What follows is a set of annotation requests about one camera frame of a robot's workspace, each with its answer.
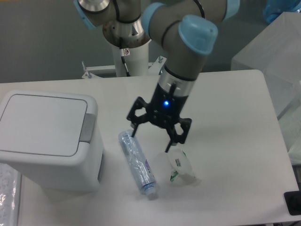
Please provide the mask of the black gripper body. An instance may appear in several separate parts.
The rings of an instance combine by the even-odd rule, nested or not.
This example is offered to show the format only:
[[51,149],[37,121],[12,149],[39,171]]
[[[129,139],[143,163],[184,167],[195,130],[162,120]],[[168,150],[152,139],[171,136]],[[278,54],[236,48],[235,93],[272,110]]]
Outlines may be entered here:
[[147,114],[151,123],[166,129],[167,125],[173,128],[181,120],[180,113],[188,96],[176,94],[178,84],[176,82],[165,90],[157,84],[150,103],[147,105]]

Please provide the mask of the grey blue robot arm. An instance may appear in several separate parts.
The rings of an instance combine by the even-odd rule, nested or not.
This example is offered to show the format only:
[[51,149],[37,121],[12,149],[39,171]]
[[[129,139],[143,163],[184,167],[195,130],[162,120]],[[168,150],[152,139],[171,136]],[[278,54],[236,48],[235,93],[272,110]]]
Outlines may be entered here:
[[234,16],[238,0],[182,0],[173,5],[161,2],[141,9],[139,0],[76,0],[74,6],[90,29],[101,26],[105,39],[118,50],[118,76],[135,76],[138,63],[129,57],[135,48],[158,43],[168,57],[149,103],[138,97],[127,119],[134,130],[149,122],[169,135],[169,146],[184,144],[190,118],[180,113],[207,57],[218,29],[216,24]]

